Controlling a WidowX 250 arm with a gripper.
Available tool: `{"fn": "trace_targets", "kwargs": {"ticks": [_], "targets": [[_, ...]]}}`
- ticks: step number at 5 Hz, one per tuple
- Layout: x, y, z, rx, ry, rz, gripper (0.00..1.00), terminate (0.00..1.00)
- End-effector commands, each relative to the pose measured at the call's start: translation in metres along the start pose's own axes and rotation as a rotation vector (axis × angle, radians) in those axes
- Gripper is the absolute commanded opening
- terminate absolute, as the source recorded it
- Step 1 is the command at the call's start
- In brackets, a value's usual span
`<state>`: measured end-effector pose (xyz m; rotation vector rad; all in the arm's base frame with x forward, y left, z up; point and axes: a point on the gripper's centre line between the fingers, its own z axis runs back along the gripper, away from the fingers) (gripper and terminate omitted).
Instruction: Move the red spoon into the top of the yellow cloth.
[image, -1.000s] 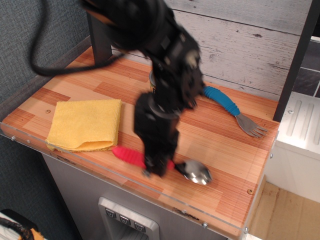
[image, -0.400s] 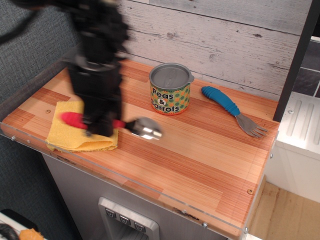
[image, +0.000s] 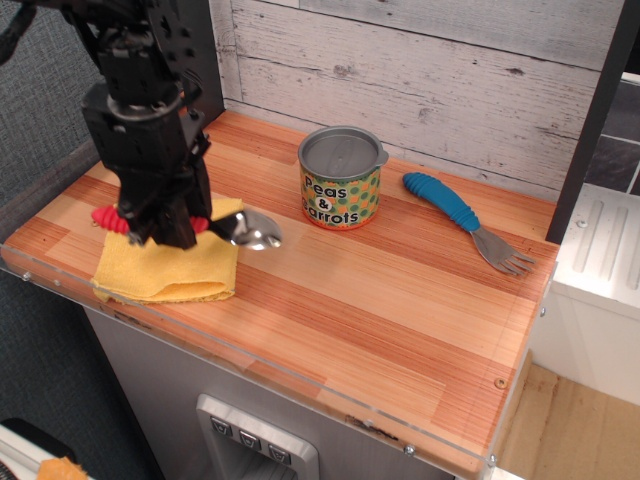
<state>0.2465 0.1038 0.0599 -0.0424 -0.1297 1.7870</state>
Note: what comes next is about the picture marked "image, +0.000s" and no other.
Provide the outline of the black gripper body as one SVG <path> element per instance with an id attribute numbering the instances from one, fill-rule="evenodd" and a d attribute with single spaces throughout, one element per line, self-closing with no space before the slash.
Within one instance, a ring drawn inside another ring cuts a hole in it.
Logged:
<path id="1" fill-rule="evenodd" d="M 189 216 L 211 214 L 204 115 L 182 114 L 176 89 L 159 104 L 137 106 L 116 102 L 106 84 L 96 84 L 81 106 L 100 159 L 120 181 L 122 218 L 149 220 L 173 201 L 183 201 Z"/>

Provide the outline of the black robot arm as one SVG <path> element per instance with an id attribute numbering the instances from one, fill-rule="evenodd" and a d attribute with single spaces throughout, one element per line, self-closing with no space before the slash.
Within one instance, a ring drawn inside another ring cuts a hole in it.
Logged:
<path id="1" fill-rule="evenodd" d="M 7 62 L 38 8 L 74 27 L 103 79 L 81 110 L 104 167 L 120 181 L 116 217 L 131 242 L 190 249 L 195 217 L 212 213 L 205 118 L 192 104 L 191 32 L 166 1 L 23 1 L 1 33 Z"/>

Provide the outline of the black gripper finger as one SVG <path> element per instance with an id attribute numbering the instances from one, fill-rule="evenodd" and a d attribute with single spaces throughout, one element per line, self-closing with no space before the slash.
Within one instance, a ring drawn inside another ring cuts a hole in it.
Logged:
<path id="1" fill-rule="evenodd" d="M 183 250 L 196 245 L 196 234 L 184 199 L 154 202 L 151 205 L 151 220 L 151 238 L 156 244 Z"/>
<path id="2" fill-rule="evenodd" d="M 116 211 L 129 227 L 126 236 L 131 244 L 144 246 L 151 237 L 153 218 L 150 207 L 151 203 L 147 200 L 118 199 Z"/>

